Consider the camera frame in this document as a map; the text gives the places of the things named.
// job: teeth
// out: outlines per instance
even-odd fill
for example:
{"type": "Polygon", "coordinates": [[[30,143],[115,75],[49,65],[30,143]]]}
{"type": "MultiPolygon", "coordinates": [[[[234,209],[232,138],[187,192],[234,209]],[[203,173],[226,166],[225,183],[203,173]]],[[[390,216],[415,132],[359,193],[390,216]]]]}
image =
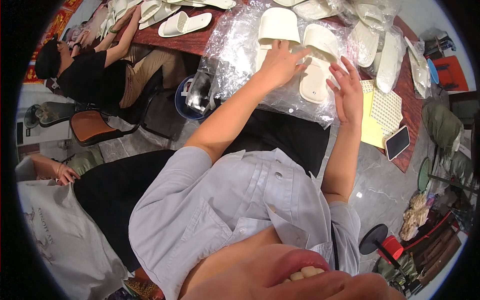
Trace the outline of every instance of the teeth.
{"type": "Polygon", "coordinates": [[[285,279],[283,282],[289,282],[289,281],[295,281],[295,280],[300,280],[308,277],[312,277],[314,275],[320,274],[325,272],[323,269],[320,268],[315,268],[312,265],[309,265],[307,267],[303,267],[300,272],[295,272],[292,275],[290,275],[290,279],[285,279]]]}
{"type": "Polygon", "coordinates": [[[293,273],[292,275],[290,275],[290,279],[292,281],[295,281],[295,280],[300,280],[300,279],[303,279],[303,275],[301,272],[295,272],[293,273]]]}
{"type": "Polygon", "coordinates": [[[303,267],[301,269],[301,273],[303,274],[304,278],[312,277],[313,275],[317,275],[317,271],[315,270],[315,267],[310,265],[308,267],[303,267]]]}

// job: red banner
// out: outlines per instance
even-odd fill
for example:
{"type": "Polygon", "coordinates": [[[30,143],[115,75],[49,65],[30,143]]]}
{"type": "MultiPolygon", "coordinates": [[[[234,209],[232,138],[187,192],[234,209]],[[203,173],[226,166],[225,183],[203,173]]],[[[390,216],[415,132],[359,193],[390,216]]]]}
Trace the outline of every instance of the red banner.
{"type": "Polygon", "coordinates": [[[57,14],[53,17],[52,22],[48,26],[46,32],[43,34],[42,38],[40,39],[40,42],[38,43],[35,51],[33,52],[32,59],[31,59],[32,61],[36,60],[36,57],[40,49],[43,47],[45,43],[50,41],[50,39],[53,37],[54,34],[58,33],[59,37],[61,36],[61,34],[63,33],[63,30],[65,30],[65,26],[67,25],[72,15],[73,15],[73,12],[70,12],[65,9],[59,9],[57,14]]]}
{"type": "Polygon", "coordinates": [[[63,8],[75,12],[82,2],[83,0],[66,0],[63,4],[63,8]]]}
{"type": "Polygon", "coordinates": [[[38,79],[35,74],[35,65],[29,65],[25,74],[24,84],[43,84],[43,79],[38,79]]]}

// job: black t-shirt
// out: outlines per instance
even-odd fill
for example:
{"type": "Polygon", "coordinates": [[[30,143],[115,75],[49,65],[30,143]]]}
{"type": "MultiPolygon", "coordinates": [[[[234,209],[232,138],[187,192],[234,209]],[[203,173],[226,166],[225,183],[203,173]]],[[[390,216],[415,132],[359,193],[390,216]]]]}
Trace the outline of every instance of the black t-shirt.
{"type": "Polygon", "coordinates": [[[117,110],[125,92],[126,60],[105,68],[107,51],[94,49],[73,57],[75,60],[58,77],[63,94],[81,103],[95,103],[101,109],[117,110]]]}

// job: yellow paper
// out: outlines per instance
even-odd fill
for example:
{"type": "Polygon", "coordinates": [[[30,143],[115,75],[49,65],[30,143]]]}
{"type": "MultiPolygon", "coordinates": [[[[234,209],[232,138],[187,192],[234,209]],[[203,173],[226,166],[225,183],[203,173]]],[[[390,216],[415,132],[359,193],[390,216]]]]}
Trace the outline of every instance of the yellow paper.
{"type": "Polygon", "coordinates": [[[363,94],[363,119],[361,123],[361,141],[384,149],[384,135],[382,126],[370,117],[372,110],[373,92],[363,94]]]}

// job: light blue shirt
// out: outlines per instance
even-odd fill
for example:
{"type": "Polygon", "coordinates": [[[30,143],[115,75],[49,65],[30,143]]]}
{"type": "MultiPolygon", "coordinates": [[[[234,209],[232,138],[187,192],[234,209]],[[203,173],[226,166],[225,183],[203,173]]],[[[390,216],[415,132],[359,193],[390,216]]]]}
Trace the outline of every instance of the light blue shirt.
{"type": "Polygon", "coordinates": [[[273,225],[282,243],[321,254],[356,275],[360,218],[344,202],[327,204],[303,168],[280,149],[239,151],[213,166],[197,147],[178,150],[133,209],[129,236],[150,279],[176,300],[188,273],[221,248],[273,225]]]}

